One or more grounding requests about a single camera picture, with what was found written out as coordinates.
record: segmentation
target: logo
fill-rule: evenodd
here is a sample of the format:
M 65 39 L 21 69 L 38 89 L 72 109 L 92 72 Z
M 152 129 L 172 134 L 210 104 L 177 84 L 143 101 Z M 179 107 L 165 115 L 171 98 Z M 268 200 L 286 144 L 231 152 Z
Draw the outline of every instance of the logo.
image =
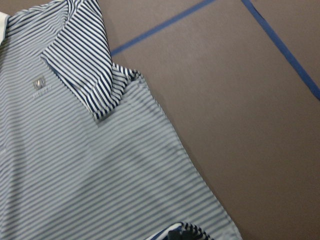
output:
M 45 76 L 41 76 L 41 77 L 37 78 L 36 80 L 34 80 L 33 86 L 34 86 L 35 90 L 40 90 L 43 87 L 45 87 L 46 86 Z
M 32 82 L 33 87 L 35 88 L 36 92 L 33 94 L 33 99 L 37 99 L 42 95 L 49 92 L 52 88 L 51 85 L 46 86 L 46 79 L 45 76 L 40 76 L 36 80 Z

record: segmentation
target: collar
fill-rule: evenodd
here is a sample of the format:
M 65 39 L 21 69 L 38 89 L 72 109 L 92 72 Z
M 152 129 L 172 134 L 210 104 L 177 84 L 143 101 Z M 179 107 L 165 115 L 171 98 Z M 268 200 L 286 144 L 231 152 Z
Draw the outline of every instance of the collar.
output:
M 40 57 L 87 108 L 101 120 L 116 106 L 132 78 L 140 75 L 113 64 L 97 0 L 64 0 L 67 20 Z

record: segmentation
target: blue tape line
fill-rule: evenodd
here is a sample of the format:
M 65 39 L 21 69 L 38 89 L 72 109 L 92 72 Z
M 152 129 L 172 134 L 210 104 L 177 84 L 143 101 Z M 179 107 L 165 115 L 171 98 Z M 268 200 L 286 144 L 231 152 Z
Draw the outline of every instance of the blue tape line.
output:
M 312 80 L 309 74 L 304 70 L 295 56 L 290 52 L 284 42 L 278 37 L 272 27 L 268 24 L 268 22 L 261 16 L 261 14 L 257 11 L 254 5 L 250 0 L 241 0 L 245 7 L 249 10 L 249 12 L 253 15 L 255 20 L 260 24 L 263 30 L 268 34 L 270 39 L 276 45 L 276 47 L 280 50 L 280 52 L 284 55 L 287 61 L 291 64 L 294 70 L 299 74 L 302 81 L 307 85 L 312 94 L 320 100 L 320 89 L 316 85 L 316 83 Z
M 155 26 L 154 28 L 142 33 L 141 35 L 135 37 L 134 39 L 126 42 L 125 44 L 115 48 L 114 50 L 111 51 L 111 55 L 117 55 L 119 53 L 121 53 L 122 51 L 132 47 L 133 45 L 143 41 L 144 39 L 150 37 L 151 35 L 169 27 L 170 25 L 178 22 L 179 20 L 189 16 L 190 14 L 193 14 L 194 12 L 198 11 L 199 9 L 202 9 L 203 7 L 213 3 L 215 0 L 204 0 L 201 1 L 200 3 L 188 8 L 187 10 L 179 13 L 178 15 L 170 18 L 169 20 L 164 21 L 163 23 Z

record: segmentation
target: striped polo shirt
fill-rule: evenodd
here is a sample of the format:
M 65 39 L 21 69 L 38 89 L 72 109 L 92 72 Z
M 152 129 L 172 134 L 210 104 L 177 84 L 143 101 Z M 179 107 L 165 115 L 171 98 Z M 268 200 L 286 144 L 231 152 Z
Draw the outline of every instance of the striped polo shirt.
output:
M 0 239 L 241 239 L 142 74 L 112 62 L 97 0 L 22 10 L 5 35 Z

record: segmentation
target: floor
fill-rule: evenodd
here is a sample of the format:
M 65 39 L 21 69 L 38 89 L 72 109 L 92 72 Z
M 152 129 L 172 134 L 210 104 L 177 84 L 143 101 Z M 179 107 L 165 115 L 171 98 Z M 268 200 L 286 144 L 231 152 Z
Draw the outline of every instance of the floor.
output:
M 320 86 L 319 1 L 251 2 Z M 99 4 L 113 61 L 146 77 L 243 239 L 319 239 L 320 102 L 242 1 Z

